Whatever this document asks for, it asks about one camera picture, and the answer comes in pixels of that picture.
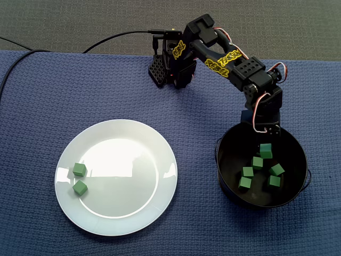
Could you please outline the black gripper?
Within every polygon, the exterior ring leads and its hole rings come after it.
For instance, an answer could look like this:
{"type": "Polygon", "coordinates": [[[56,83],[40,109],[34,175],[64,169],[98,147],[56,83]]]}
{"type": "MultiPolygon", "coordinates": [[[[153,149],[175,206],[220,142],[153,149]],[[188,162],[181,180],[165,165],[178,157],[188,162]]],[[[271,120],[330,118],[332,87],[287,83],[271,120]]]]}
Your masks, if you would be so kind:
{"type": "Polygon", "coordinates": [[[280,135],[280,108],[283,91],[273,86],[260,91],[255,86],[244,86],[246,109],[241,112],[240,121],[251,126],[257,134],[280,135]]]}

